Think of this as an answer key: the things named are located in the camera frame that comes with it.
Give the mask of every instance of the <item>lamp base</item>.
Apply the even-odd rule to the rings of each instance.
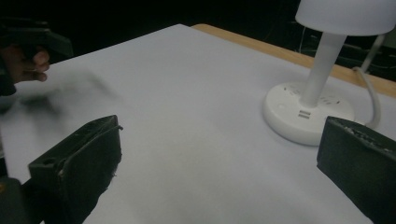
[[[301,105],[304,83],[288,82],[268,91],[263,102],[263,115],[268,125],[279,135],[303,145],[319,146],[328,116],[354,120],[352,105],[336,92],[324,89],[318,105]]]

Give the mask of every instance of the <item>lamp cable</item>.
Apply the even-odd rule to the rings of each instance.
[[[379,35],[372,48],[370,49],[370,52],[368,53],[367,57],[365,58],[363,64],[361,67],[354,67],[353,70],[358,72],[363,81],[365,82],[367,86],[367,90],[370,93],[372,102],[373,102],[373,116],[372,119],[364,125],[368,128],[374,129],[376,126],[378,126],[379,121],[381,120],[381,105],[378,99],[378,95],[376,94],[375,88],[373,87],[373,84],[371,83],[370,79],[368,78],[368,75],[366,74],[366,71],[368,67],[370,66],[371,62],[373,61],[375,55],[377,54],[378,50],[381,48],[384,40],[385,40],[386,35]]]

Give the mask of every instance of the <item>wooden table edge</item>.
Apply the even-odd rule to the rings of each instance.
[[[192,28],[307,68],[310,68],[313,65],[313,57],[303,55],[289,49],[282,49],[281,47],[244,35],[232,33],[209,24],[199,23],[193,25]],[[331,76],[364,88],[366,87],[361,76],[350,68],[336,64],[332,69]],[[369,75],[369,79],[377,92],[396,98],[396,82],[372,75]]]

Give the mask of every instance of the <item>black object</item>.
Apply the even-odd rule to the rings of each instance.
[[[0,179],[0,223],[83,223],[120,163],[119,129],[116,116],[93,120],[32,161],[23,185]]]
[[[41,46],[52,56],[73,57],[71,41],[53,33],[46,21],[34,21],[25,18],[0,19],[0,49],[10,45],[22,48],[27,59],[32,59],[37,53],[36,47]],[[0,58],[0,95],[11,95],[16,92],[14,81],[8,74]]]
[[[375,224],[396,223],[396,142],[359,123],[328,117],[318,168]]]

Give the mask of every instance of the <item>lamp arm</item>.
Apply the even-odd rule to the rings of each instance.
[[[305,83],[300,104],[313,108],[318,105],[318,99],[344,45],[346,35],[323,33],[315,55],[314,65]]]

